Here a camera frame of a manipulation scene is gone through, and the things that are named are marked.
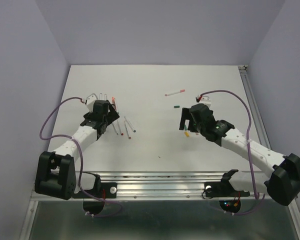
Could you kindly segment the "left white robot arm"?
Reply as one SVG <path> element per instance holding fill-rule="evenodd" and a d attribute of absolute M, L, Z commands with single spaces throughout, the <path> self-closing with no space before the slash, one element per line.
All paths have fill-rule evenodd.
<path fill-rule="evenodd" d="M 101 180 L 97 174 L 76 171 L 76 160 L 83 160 L 83 152 L 100 139 L 106 129 L 119 119 L 114 105 L 108 100 L 82 101 L 88 108 L 76 132 L 64 135 L 66 142 L 53 151 L 44 151 L 38 159 L 34 191 L 63 200 L 79 192 L 96 199 L 101 193 Z"/>

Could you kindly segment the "peach capped marker pen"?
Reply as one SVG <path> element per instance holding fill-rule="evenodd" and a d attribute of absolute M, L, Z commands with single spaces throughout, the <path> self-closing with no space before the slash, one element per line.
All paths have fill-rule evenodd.
<path fill-rule="evenodd" d="M 129 140 L 132 139 L 131 135 L 130 135 L 130 131 L 129 131 L 129 128 L 128 128 L 128 123 L 126 120 L 124 120 L 124 127 L 125 127 L 125 131 L 126 131 L 126 135 L 128 137 Z"/>

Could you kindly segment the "blue capped marker pen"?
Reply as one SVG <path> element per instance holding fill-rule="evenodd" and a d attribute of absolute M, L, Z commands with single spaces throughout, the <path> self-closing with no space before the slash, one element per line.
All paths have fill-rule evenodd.
<path fill-rule="evenodd" d="M 126 116 L 124 116 L 124 119 L 127 122 L 127 124 L 130 127 L 130 129 L 132 130 L 132 132 L 135 133 L 136 129 L 134 128 L 134 126 L 132 125 L 132 123 L 129 121 L 129 119 Z"/>

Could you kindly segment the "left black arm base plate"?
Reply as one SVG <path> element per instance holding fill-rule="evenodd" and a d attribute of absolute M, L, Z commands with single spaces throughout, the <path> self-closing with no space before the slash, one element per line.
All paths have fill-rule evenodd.
<path fill-rule="evenodd" d="M 118 184 L 116 182 L 102 182 L 99 188 L 93 188 L 90 190 L 85 190 L 88 194 L 102 199 L 116 199 L 117 192 L 111 192 L 111 189 L 117 189 Z M 86 195 L 82 191 L 74 193 L 72 195 L 73 199 L 91 199 L 92 197 Z"/>

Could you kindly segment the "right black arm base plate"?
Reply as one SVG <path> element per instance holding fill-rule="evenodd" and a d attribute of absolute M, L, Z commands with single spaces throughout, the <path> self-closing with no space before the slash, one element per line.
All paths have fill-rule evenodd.
<path fill-rule="evenodd" d="M 235 190 L 230 183 L 221 181 L 211 181 L 205 183 L 203 196 L 208 199 L 212 198 L 234 198 L 234 197 L 249 197 L 248 191 Z"/>

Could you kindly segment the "aluminium right side rail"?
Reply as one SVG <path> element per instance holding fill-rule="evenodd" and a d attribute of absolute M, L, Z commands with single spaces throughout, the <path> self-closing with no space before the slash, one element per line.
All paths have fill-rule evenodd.
<path fill-rule="evenodd" d="M 238 71 L 242 80 L 242 84 L 244 87 L 244 91 L 247 97 L 247 101 L 250 107 L 251 115 L 254 121 L 254 126 L 258 135 L 258 139 L 261 145 L 267 147 L 268 149 L 272 149 L 266 128 L 261 116 L 261 113 L 258 108 L 257 101 L 252 91 L 252 86 L 249 81 L 249 76 L 247 72 L 247 66 L 240 65 L 238 66 Z"/>

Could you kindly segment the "pink capped marker pen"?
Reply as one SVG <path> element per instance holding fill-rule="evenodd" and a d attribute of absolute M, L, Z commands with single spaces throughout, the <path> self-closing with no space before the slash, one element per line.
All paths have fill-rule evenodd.
<path fill-rule="evenodd" d="M 164 96 L 165 96 L 165 97 L 169 97 L 169 96 L 176 95 L 176 94 L 180 94 L 180 93 L 184 93 L 184 92 L 185 92 L 185 89 L 180 89 L 180 90 L 178 90 L 178 91 L 166 93 Z"/>

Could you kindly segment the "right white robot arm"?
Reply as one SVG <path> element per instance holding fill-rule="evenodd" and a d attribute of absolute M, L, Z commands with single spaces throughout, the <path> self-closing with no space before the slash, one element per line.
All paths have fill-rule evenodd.
<path fill-rule="evenodd" d="M 300 193 L 300 158 L 283 155 L 248 140 L 234 125 L 215 120 L 213 111 L 203 103 L 181 110 L 179 128 L 201 134 L 207 141 L 238 154 L 260 169 L 254 174 L 231 169 L 219 181 L 207 182 L 208 198 L 247 197 L 252 192 L 266 194 L 282 206 L 288 206 Z"/>

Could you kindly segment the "green capped marker pen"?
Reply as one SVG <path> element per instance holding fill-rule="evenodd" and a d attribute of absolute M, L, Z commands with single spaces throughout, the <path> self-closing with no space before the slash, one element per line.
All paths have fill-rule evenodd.
<path fill-rule="evenodd" d="M 111 125 L 112 125 L 112 127 L 113 127 L 113 130 L 114 130 L 115 134 L 116 134 L 116 135 L 119 135 L 119 133 L 118 133 L 118 131 L 117 131 L 116 127 L 115 127 L 115 124 L 114 124 L 114 123 L 112 123 Z"/>

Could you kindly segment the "red capped marker pen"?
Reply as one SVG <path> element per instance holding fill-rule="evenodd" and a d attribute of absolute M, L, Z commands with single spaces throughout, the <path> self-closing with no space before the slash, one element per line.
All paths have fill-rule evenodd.
<path fill-rule="evenodd" d="M 119 134 L 120 134 L 121 136 L 124 136 L 124 132 L 123 132 L 123 130 L 122 130 L 120 120 L 117 120 L 117 127 L 118 127 L 118 130 L 119 130 Z"/>

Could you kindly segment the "aluminium front rail frame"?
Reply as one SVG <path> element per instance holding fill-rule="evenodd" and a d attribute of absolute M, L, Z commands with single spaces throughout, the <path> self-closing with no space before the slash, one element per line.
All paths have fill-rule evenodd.
<path fill-rule="evenodd" d="M 60 200 L 32 193 L 22 240 L 300 240 L 296 202 L 241 199 L 244 216 L 220 210 L 217 198 L 203 199 L 205 183 L 221 172 L 102 172 L 117 183 L 120 214 L 105 207 L 102 218 L 83 212 L 83 199 Z"/>

